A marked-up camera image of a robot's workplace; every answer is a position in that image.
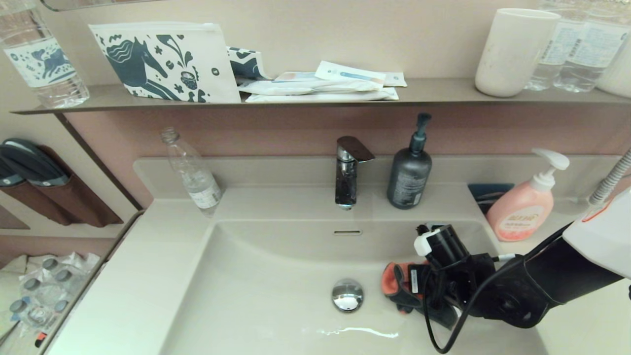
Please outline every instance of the black cable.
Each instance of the black cable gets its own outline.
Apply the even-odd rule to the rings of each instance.
[[[555,240],[557,240],[561,235],[563,235],[563,232],[565,232],[565,230],[571,225],[572,223],[569,223],[567,226],[559,229],[558,231],[554,232],[551,236],[547,237],[544,241],[542,241],[541,243],[539,243],[539,245],[535,246],[533,250],[529,251],[528,254],[524,255],[526,260],[530,260],[532,259],[535,255],[541,253],[542,250],[544,250],[548,245],[552,244],[552,242],[554,242]]]
[[[529,260],[534,255],[539,254],[548,245],[552,244],[552,242],[554,242],[561,235],[563,235],[563,232],[570,226],[570,224],[554,232],[551,236],[547,237],[539,245],[534,247],[533,250],[531,250],[528,254],[526,254],[526,256],[524,256],[523,259]],[[491,282],[493,282],[496,278],[500,277],[503,274],[506,274],[509,270],[512,270],[517,265],[519,265],[519,262],[514,262],[510,265],[506,265],[504,268],[501,268],[498,272],[494,273],[488,279],[482,282],[482,285],[478,287],[478,289],[475,291],[475,293],[469,300],[469,303],[464,308],[464,311],[462,315],[460,316],[460,319],[458,320],[458,322],[456,323],[456,326],[454,327],[454,331],[451,333],[451,336],[449,337],[447,344],[443,348],[441,348],[438,345],[438,343],[436,343],[436,338],[434,337],[434,334],[432,331],[432,325],[430,324],[429,309],[427,308],[427,297],[425,297],[425,293],[427,291],[426,290],[427,282],[430,279],[431,273],[430,272],[427,273],[427,275],[425,276],[425,280],[423,281],[423,309],[425,310],[423,313],[425,314],[425,324],[427,325],[427,332],[429,333],[430,340],[432,341],[432,345],[434,346],[434,349],[436,349],[436,351],[439,354],[447,354],[451,350],[451,347],[454,346],[454,344],[456,343],[456,339],[458,338],[458,334],[460,334],[460,331],[463,329],[464,321],[467,320],[467,317],[469,316],[469,312],[471,311],[471,308],[473,307],[473,303],[478,299],[478,296],[480,295],[480,293],[482,293],[484,288],[488,286]]]

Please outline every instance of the faucet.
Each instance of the faucet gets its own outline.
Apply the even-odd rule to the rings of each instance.
[[[338,139],[338,162],[335,177],[335,203],[349,211],[357,203],[357,163],[375,159],[368,148],[355,137]]]

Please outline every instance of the sink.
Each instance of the sink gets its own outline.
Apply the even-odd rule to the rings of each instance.
[[[381,293],[388,262],[420,262],[412,220],[218,222],[162,354],[437,354],[418,312]],[[452,222],[472,254],[497,255],[483,225]],[[340,279],[358,281],[362,307],[331,302]],[[449,331],[434,324],[440,344]],[[547,354],[536,331],[469,317],[450,354]]]

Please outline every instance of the bottle label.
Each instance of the bottle label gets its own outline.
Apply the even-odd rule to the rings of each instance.
[[[628,33],[628,26],[587,22],[570,51],[568,61],[593,68],[607,68]]]
[[[76,71],[57,39],[49,39],[20,47],[5,49],[13,66],[29,87],[39,88],[68,80]]]
[[[421,200],[427,178],[419,179],[414,175],[399,174],[394,188],[393,200],[399,205],[415,206]]]
[[[202,192],[189,192],[189,195],[193,199],[193,202],[197,207],[206,209],[215,206],[221,199],[221,190],[217,183],[213,182],[213,185]]]
[[[544,210],[543,206],[530,206],[508,215],[499,225],[500,236],[515,241],[527,238],[537,229]]]
[[[583,23],[581,22],[561,20],[541,57],[540,63],[546,65],[561,65],[565,63],[581,34],[582,28]]]

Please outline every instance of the hand soap bottle label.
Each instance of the hand soap bottle label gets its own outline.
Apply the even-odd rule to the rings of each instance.
[[[543,211],[543,206],[530,206],[506,216],[498,228],[500,237],[515,241],[527,238],[537,229]]]
[[[418,179],[409,174],[399,174],[396,187],[394,188],[394,201],[400,205],[417,205],[423,195],[427,178]]]
[[[219,186],[215,183],[202,192],[189,192],[189,195],[197,207],[206,209],[219,203],[219,200],[221,199],[221,190],[219,190]]]

